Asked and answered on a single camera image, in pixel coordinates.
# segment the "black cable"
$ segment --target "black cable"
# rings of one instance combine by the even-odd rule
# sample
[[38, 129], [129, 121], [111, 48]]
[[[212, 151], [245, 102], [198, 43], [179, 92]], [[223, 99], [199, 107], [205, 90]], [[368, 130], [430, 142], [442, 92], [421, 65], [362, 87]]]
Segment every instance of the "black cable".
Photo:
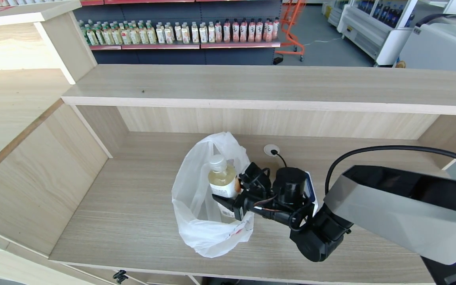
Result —
[[273, 155], [279, 156], [284, 163], [284, 167], [288, 167], [288, 165], [286, 164], [286, 161], [284, 161], [284, 158], [276, 150], [271, 150], [270, 153]]
[[435, 154], [440, 154], [444, 156], [448, 156], [451, 158], [456, 159], [456, 153], [451, 152], [451, 151], [445, 151], [440, 148], [429, 148], [426, 146], [370, 146], [368, 148], [359, 148], [350, 152], [347, 152], [343, 155], [341, 155], [339, 158], [337, 158], [330, 168], [328, 169], [326, 179], [325, 179], [325, 195], [328, 193], [329, 184], [330, 184], [330, 178], [333, 173], [333, 169], [337, 164], [339, 164], [342, 160], [346, 159], [347, 157], [350, 157], [351, 155], [358, 154], [358, 153], [364, 153], [364, 152], [372, 152], [372, 151], [386, 151], [386, 150], [403, 150], [403, 151], [417, 151], [417, 152], [427, 152], [427, 153], [435, 153]]

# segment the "beverage bottle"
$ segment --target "beverage bottle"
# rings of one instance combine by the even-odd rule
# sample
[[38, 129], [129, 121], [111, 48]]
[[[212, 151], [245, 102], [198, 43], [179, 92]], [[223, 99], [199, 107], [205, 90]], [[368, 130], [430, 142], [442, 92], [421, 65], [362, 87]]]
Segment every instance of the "beverage bottle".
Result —
[[391, 20], [393, 19], [393, 16], [397, 12], [397, 5], [394, 5], [392, 9], [388, 11], [388, 15], [385, 21], [385, 24], [389, 25], [391, 27]]
[[255, 33], [257, 30], [257, 25], [255, 24], [255, 19], [251, 19], [251, 22], [249, 23], [249, 34], [247, 35], [247, 41], [250, 43], [253, 43], [255, 41]]
[[222, 32], [221, 23], [219, 23], [219, 21], [216, 21], [216, 25], [214, 26], [214, 33], [216, 43], [220, 43], [222, 41]]
[[199, 41], [202, 43], [206, 43], [208, 41], [208, 36], [207, 36], [207, 27], [205, 26], [205, 23], [201, 23], [199, 25]]
[[274, 30], [272, 31], [272, 40], [275, 40], [277, 39], [277, 29], [279, 29], [279, 17], [275, 18], [272, 25], [274, 26]]
[[238, 43], [240, 40], [240, 25], [239, 25], [239, 22], [237, 21], [237, 19], [235, 19], [233, 21], [232, 33], [233, 33], [233, 35], [232, 35], [233, 42]]
[[268, 33], [268, 25], [271, 25], [270, 18], [267, 18], [265, 21], [265, 24], [263, 25], [263, 40], [266, 40], [266, 35]]
[[198, 26], [196, 22], [192, 22], [191, 24], [191, 38], [193, 43], [199, 43], [200, 36], [198, 35]]
[[404, 5], [400, 5], [400, 7], [395, 11], [395, 14], [391, 18], [391, 26], [396, 27], [397, 23], [399, 22], [400, 16], [402, 16], [402, 11], [404, 10]]
[[247, 21], [246, 18], [242, 19], [240, 23], [240, 42], [245, 43], [247, 41]]
[[178, 42], [182, 42], [181, 24], [179, 24], [179, 22], [175, 22], [175, 36], [177, 37]]
[[367, 9], [365, 9], [365, 12], [367, 14], [370, 14], [372, 11], [372, 8], [374, 7], [374, 1], [375, 0], [369, 0], [369, 3], [367, 4]]
[[261, 42], [261, 36], [263, 32], [263, 23], [261, 22], [261, 18], [258, 19], [258, 23], [256, 24], [256, 33], [255, 33], [255, 42]]
[[[237, 179], [237, 172], [232, 165], [227, 164], [226, 158], [221, 154], [210, 157], [210, 172], [208, 175], [212, 193], [226, 198], [234, 198], [240, 193], [240, 184]], [[231, 218], [222, 219], [223, 222], [233, 222], [235, 214], [221, 204], [217, 204], [221, 211], [221, 217]]]
[[391, 5], [391, 2], [388, 2], [387, 5], [385, 7], [383, 7], [379, 21], [381, 21], [383, 23], [385, 22], [386, 17], [388, 16], [388, 11], [390, 10], [390, 5]]
[[407, 19], [405, 27], [409, 27], [411, 25], [411, 21], [414, 19], [414, 14], [409, 15], [409, 19]]
[[215, 43], [216, 42], [216, 31], [215, 31], [215, 28], [214, 28], [214, 23], [213, 22], [209, 22], [209, 42], [210, 43]]
[[224, 42], [229, 43], [230, 42], [230, 20], [228, 20], [228, 19], [226, 19], [224, 21], [223, 32], [224, 32]]
[[382, 8], [383, 8], [383, 3], [378, 3], [378, 5], [376, 5], [376, 10], [374, 11], [374, 14], [372, 15], [372, 17], [375, 19], [379, 18]]

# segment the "wooden shelf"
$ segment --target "wooden shelf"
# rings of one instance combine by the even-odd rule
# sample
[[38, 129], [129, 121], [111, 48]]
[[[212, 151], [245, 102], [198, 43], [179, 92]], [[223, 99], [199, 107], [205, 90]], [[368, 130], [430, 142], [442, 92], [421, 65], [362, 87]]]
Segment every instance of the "wooden shelf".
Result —
[[259, 43], [202, 43], [202, 49], [244, 49], [244, 48], [278, 48], [281, 42], [259, 42]]
[[[322, 263], [311, 263], [302, 256], [289, 240], [286, 226], [261, 217], [255, 218], [249, 242], [237, 245], [228, 254], [213, 259], [196, 254], [179, 236], [171, 189], [183, 157], [205, 136], [130, 132], [116, 158], [109, 159], [100, 171], [49, 259], [157, 274], [296, 280], [294, 283], [432, 281], [418, 255], [356, 226]], [[288, 165], [311, 172], [320, 200], [328, 166], [341, 154], [377, 144], [415, 144], [388, 139], [236, 138], [252, 161], [271, 168], [273, 173], [277, 160], [266, 156], [262, 149], [269, 143], [279, 145]], [[333, 180], [353, 164], [441, 173], [426, 154], [385, 151], [349, 157], [337, 166]]]
[[[163, 85], [157, 80], [163, 75], [175, 78], [175, 84]], [[236, 92], [234, 83], [239, 83]], [[63, 100], [72, 105], [456, 115], [456, 72], [371, 67], [97, 65], [63, 95]]]

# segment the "wooden counter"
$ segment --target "wooden counter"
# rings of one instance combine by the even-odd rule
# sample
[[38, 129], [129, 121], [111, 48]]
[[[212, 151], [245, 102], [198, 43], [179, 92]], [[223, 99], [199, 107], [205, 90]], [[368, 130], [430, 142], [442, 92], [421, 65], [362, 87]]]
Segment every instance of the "wooden counter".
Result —
[[[12, 254], [61, 265], [54, 270], [70, 276], [81, 272], [77, 278], [90, 283], [114, 284], [121, 269], [129, 285], [199, 285], [202, 276], [432, 281], [419, 256], [356, 226], [323, 263], [307, 261], [286, 226], [261, 217], [249, 242], [203, 258], [179, 236], [171, 188], [188, 150], [221, 131], [274, 172], [277, 160], [262, 148], [279, 145], [289, 165], [311, 172], [319, 200], [328, 166], [354, 148], [412, 144], [456, 152], [456, 72], [98, 65], [67, 91], [64, 81], [44, 84], [55, 86], [49, 100], [65, 92], [66, 105], [54, 103], [0, 152], [0, 239], [8, 243], [0, 248], [12, 245], [20, 250]], [[27, 92], [47, 92], [42, 88]], [[452, 162], [416, 152], [365, 153], [343, 161], [333, 179], [353, 164], [444, 175]]]
[[0, 8], [0, 70], [58, 69], [70, 84], [81, 79], [96, 60], [71, 12], [79, 7], [69, 0]]

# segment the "store shelf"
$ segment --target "store shelf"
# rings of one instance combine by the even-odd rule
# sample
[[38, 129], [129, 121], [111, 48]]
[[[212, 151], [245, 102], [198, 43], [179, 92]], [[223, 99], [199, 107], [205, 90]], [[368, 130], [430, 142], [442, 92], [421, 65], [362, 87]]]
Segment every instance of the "store shelf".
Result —
[[205, 43], [201, 44], [202, 49], [247, 49], [247, 48], [278, 48], [281, 42], [260, 42], [260, 43]]
[[427, 3], [429, 5], [438, 6], [444, 8], [448, 5], [448, 0], [420, 0], [421, 2]]
[[105, 2], [103, 2], [103, 0], [82, 0], [80, 1], [80, 4], [82, 4], [82, 6], [97, 6], [103, 5]]
[[120, 50], [121, 46], [89, 46], [92, 51]]
[[197, 50], [200, 49], [200, 44], [123, 45], [121, 48], [123, 50]]
[[195, 0], [105, 0], [107, 4], [194, 2]]

